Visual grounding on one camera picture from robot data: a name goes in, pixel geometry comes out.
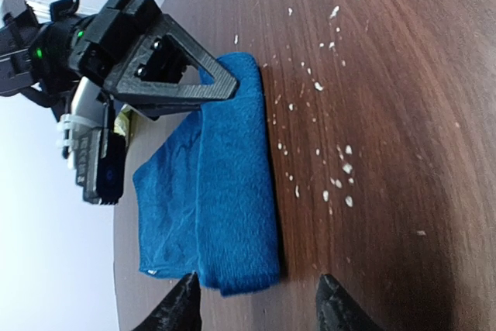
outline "brown wooden surface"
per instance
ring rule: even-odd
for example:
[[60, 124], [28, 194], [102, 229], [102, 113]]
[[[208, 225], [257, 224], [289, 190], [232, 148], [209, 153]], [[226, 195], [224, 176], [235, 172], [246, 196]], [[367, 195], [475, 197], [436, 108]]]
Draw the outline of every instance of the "brown wooden surface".
[[[288, 278], [251, 296], [204, 291], [205, 330], [313, 329], [325, 272], [386, 329], [496, 329], [496, 0], [166, 0], [164, 11], [215, 55], [251, 52], [267, 95]], [[115, 209], [122, 330], [171, 286], [137, 272], [131, 174], [178, 122], [140, 120], [129, 151]]]

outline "wooden table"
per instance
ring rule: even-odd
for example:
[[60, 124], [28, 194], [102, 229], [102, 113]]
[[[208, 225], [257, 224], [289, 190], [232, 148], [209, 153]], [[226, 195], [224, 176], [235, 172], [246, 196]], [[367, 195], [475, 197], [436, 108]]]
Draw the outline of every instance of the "wooden table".
[[[204, 291], [205, 330], [313, 329], [325, 272], [386, 329], [496, 329], [496, 0], [163, 9], [215, 55], [252, 53], [267, 99], [288, 276], [256, 295]], [[137, 271], [131, 175], [182, 117], [140, 120], [129, 150], [115, 209], [122, 330], [172, 285]]]

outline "blue cloth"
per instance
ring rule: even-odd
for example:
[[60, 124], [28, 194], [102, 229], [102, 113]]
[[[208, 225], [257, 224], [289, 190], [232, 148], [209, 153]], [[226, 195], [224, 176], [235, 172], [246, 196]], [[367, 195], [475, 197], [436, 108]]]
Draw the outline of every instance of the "blue cloth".
[[238, 295], [279, 281], [275, 203], [257, 63], [246, 53], [219, 62], [240, 82], [236, 97], [190, 114], [134, 174], [139, 268], [155, 278], [196, 271]]

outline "white wall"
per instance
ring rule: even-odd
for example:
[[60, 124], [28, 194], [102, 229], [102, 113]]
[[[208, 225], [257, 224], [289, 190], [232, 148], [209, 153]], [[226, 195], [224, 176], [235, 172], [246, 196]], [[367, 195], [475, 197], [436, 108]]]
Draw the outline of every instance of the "white wall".
[[49, 110], [0, 98], [0, 329], [114, 331], [113, 211], [81, 202], [57, 138]]

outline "blue towel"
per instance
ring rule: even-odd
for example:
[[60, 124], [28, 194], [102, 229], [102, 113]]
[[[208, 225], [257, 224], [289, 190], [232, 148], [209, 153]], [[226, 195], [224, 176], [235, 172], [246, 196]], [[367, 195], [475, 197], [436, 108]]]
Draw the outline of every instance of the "blue towel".
[[134, 174], [139, 268], [155, 278], [196, 271], [238, 295], [279, 281], [277, 228], [257, 63], [246, 53], [219, 62], [240, 82], [236, 97], [190, 114]]

